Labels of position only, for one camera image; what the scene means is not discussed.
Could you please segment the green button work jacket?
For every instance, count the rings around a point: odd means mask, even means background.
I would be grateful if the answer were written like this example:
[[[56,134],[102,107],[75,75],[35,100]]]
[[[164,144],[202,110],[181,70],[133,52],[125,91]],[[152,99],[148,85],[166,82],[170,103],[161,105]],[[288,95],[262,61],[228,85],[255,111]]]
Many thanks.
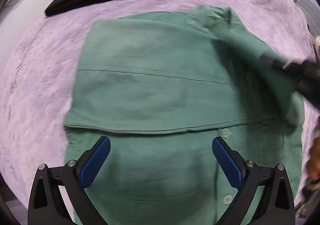
[[[198,7],[94,22],[64,126],[66,159],[101,136],[111,153],[88,197],[109,224],[214,224],[236,195],[212,140],[302,173],[304,104],[259,62],[272,49],[232,9]]]

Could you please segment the cream knitted plush object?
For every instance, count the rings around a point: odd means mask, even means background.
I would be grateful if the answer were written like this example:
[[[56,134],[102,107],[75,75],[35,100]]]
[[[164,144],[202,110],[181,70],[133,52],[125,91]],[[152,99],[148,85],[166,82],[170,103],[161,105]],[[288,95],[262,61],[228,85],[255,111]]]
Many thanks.
[[[314,40],[317,57],[320,58],[320,36],[316,36]]]

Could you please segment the grey quilted chair cushion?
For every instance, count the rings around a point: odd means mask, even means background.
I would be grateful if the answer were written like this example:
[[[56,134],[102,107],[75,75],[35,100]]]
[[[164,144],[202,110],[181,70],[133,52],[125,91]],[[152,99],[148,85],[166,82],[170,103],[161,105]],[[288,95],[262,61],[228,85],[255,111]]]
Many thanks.
[[[304,13],[312,37],[319,36],[320,12],[316,5],[310,0],[294,0],[294,3]]]

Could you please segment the purple textured bedspread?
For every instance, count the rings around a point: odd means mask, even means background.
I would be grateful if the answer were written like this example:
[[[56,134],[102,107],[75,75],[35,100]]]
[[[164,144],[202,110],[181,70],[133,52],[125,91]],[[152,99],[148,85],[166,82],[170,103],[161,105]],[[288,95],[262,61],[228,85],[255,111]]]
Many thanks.
[[[197,5],[232,8],[251,33],[285,57],[315,55],[306,16],[293,0],[123,0],[39,16],[12,48],[1,76],[1,174],[21,204],[28,205],[37,166],[64,161],[63,119],[92,23]]]

